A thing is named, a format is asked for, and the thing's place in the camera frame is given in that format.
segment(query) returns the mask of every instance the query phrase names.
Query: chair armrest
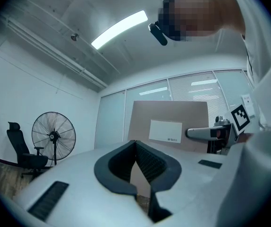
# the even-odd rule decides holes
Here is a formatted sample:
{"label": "chair armrest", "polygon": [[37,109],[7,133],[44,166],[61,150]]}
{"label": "chair armrest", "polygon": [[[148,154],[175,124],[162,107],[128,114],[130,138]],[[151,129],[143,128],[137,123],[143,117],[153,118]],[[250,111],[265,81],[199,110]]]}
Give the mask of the chair armrest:
{"label": "chair armrest", "polygon": [[36,150],[37,150],[37,155],[39,155],[39,151],[41,150],[41,149],[44,149],[44,147],[34,147]]}
{"label": "chair armrest", "polygon": [[32,156],[34,156],[34,154],[28,154],[28,153],[23,153],[22,155],[25,156],[25,157],[32,157]]}

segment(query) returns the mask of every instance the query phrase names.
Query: fan grille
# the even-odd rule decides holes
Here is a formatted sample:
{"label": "fan grille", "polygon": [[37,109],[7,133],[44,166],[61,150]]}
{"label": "fan grille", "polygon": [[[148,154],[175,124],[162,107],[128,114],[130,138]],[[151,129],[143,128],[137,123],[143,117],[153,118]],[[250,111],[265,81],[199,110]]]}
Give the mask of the fan grille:
{"label": "fan grille", "polygon": [[34,122],[32,139],[35,147],[43,147],[40,153],[54,160],[54,145],[50,134],[56,131],[60,138],[57,140],[56,158],[61,160],[67,157],[75,147],[76,132],[73,124],[67,117],[57,112],[41,114]]}

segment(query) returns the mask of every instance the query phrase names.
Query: ceiling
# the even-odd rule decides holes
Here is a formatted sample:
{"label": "ceiling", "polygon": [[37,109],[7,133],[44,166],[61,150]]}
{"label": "ceiling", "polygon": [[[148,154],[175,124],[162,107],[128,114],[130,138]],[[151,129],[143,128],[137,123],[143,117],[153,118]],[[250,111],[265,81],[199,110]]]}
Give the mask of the ceiling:
{"label": "ceiling", "polygon": [[[106,84],[136,70],[206,53],[245,53],[241,37],[232,31],[169,41],[161,46],[148,24],[157,20],[162,0],[9,0],[3,12],[53,45]],[[91,42],[109,27],[144,10],[148,21],[121,33],[99,50]],[[74,42],[70,36],[80,35]]]}

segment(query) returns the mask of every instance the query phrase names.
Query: fluorescent light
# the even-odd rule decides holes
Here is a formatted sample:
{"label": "fluorescent light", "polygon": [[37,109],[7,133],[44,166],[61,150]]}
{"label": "fluorescent light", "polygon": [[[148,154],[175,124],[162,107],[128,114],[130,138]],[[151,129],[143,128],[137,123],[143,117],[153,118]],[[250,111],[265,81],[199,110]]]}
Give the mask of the fluorescent light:
{"label": "fluorescent light", "polygon": [[203,89],[203,90],[196,90],[196,91],[191,91],[189,93],[194,93],[194,92],[200,92],[200,91],[206,91],[206,90],[212,90],[212,88],[208,88],[208,89]]}
{"label": "fluorescent light", "polygon": [[196,82],[191,83],[191,85],[195,86],[195,85],[203,85],[203,84],[209,84],[209,83],[215,83],[215,82],[217,82],[217,79],[206,80],[206,81],[196,81]]}
{"label": "fluorescent light", "polygon": [[101,34],[98,38],[96,38],[92,42],[92,46],[98,50],[101,46],[103,46],[109,40],[121,34],[125,30],[135,25],[138,25],[142,22],[145,22],[147,20],[148,18],[143,10],[133,15],[130,15],[129,17],[117,22],[115,25],[113,25],[108,30],[106,30],[103,34]]}
{"label": "fluorescent light", "polygon": [[165,91],[167,89],[168,89],[167,87],[161,87],[161,88],[158,88],[158,89],[142,92],[142,93],[140,93],[140,95],[142,96],[142,95],[146,95],[146,94],[150,94],[150,93],[161,92],[161,91]]}

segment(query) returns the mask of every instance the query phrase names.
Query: person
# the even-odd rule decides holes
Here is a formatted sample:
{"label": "person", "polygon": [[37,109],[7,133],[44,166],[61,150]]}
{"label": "person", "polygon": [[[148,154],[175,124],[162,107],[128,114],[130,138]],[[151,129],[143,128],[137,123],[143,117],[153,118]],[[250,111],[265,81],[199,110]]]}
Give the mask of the person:
{"label": "person", "polygon": [[[210,36],[220,29],[240,33],[246,45],[247,73],[253,87],[271,68],[271,17],[258,0],[164,0],[155,25],[168,38],[178,41]],[[264,127],[262,112],[260,121]],[[241,134],[238,142],[250,136]]]}

